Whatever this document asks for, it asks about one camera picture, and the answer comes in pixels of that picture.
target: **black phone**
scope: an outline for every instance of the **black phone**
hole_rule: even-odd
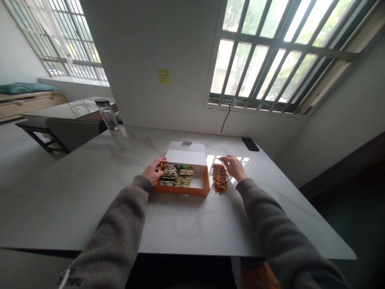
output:
[[[259,148],[257,147],[257,145],[253,142],[253,140],[251,138],[242,138],[242,140],[245,143],[245,145],[247,146],[247,148],[249,149],[249,151],[259,151]]]

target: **gray sweater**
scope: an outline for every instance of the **gray sweater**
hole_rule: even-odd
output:
[[[72,262],[64,288],[125,287],[138,253],[153,186],[149,179],[137,175],[118,194],[84,251]],[[256,232],[256,241],[282,288],[347,288],[339,271],[321,257],[281,206],[252,179],[242,180],[236,189]]]

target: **metal grille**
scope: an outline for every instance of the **metal grille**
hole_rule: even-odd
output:
[[[228,0],[208,103],[298,113],[332,61],[358,55],[341,48],[375,3]]]
[[[79,0],[49,0],[73,65],[34,18],[25,0],[4,0],[10,13],[51,76],[107,81]]]

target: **hand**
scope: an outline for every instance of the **hand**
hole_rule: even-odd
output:
[[[242,163],[232,155],[227,155],[225,157],[219,158],[226,166],[227,172],[234,177],[239,183],[243,179],[247,178],[245,170],[243,169]]]
[[[163,171],[156,172],[156,168],[160,166],[161,163],[168,163],[166,161],[166,157],[156,159],[146,168],[146,170],[142,173],[142,176],[145,176],[147,179],[149,179],[152,183],[155,183],[157,179],[159,179],[161,176],[163,176]]]

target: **person's left hand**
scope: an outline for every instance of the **person's left hand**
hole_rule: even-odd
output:
[[[155,183],[159,177],[163,176],[163,171],[156,172],[156,168],[160,166],[161,163],[168,163],[166,161],[166,157],[156,159],[146,168],[146,170],[142,173],[143,176],[148,178],[152,183]]]

